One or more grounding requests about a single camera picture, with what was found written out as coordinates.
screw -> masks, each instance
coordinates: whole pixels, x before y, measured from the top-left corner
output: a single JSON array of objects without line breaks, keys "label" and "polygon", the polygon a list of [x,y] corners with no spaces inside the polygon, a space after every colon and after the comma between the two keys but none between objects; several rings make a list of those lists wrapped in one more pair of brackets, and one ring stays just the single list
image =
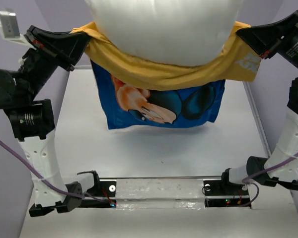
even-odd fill
[{"label": "screw", "polygon": [[109,187],[109,191],[111,191],[111,192],[115,192],[115,191],[116,191],[116,186],[115,186],[115,185],[111,185],[111,186]]},{"label": "screw", "polygon": [[205,190],[206,192],[211,191],[211,185],[209,185],[209,184],[204,185],[204,190]]}]

gray wall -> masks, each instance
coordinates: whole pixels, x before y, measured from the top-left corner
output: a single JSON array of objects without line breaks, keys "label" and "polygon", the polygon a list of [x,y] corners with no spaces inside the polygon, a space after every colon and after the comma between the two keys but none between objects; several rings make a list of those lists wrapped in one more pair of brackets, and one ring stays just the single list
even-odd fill
[{"label": "gray wall", "polygon": [[[252,25],[278,21],[298,10],[298,0],[246,0],[240,18]],[[280,55],[265,60],[251,90],[271,150],[282,132],[291,81],[298,70]],[[293,193],[298,209],[298,192]]]},{"label": "gray wall", "polygon": [[[31,24],[49,29],[34,0],[0,0],[1,6],[11,7],[16,11],[22,33]],[[17,70],[18,59],[26,50],[26,47],[5,42],[0,38],[0,68]],[[59,116],[67,79],[68,73],[58,69],[38,95],[38,99],[52,100],[55,121]],[[13,138],[9,121],[2,111],[0,111],[0,139],[22,154],[18,143]],[[29,171],[0,147],[0,238],[19,237],[31,190],[32,181]]]}]

cartoon print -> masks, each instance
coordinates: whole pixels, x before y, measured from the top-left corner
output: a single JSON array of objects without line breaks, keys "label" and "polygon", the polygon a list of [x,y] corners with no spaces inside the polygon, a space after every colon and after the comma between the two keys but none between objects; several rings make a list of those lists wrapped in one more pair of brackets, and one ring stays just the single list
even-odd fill
[{"label": "cartoon print", "polygon": [[173,124],[181,115],[187,120],[197,120],[215,100],[215,89],[204,85],[185,100],[176,90],[155,91],[138,89],[111,76],[120,108],[135,118],[160,124]]}]

yellow t-shirt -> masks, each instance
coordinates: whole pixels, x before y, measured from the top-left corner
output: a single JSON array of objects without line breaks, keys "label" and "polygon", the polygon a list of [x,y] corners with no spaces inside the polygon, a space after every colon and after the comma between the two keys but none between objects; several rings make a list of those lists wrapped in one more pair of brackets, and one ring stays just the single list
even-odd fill
[{"label": "yellow t-shirt", "polygon": [[236,35],[245,27],[250,25],[236,22],[221,54],[210,63],[195,67],[155,63],[123,53],[98,32],[94,22],[75,28],[72,33],[85,32],[91,36],[85,53],[122,82],[136,88],[166,91],[202,86],[221,79],[253,81],[261,58]]}]

white pillow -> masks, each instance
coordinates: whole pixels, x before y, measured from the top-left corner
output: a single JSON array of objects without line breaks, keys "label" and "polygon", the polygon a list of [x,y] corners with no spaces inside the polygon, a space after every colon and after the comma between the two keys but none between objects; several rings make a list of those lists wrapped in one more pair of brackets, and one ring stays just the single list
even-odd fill
[{"label": "white pillow", "polygon": [[158,63],[204,65],[221,52],[243,0],[85,0],[118,49]]}]

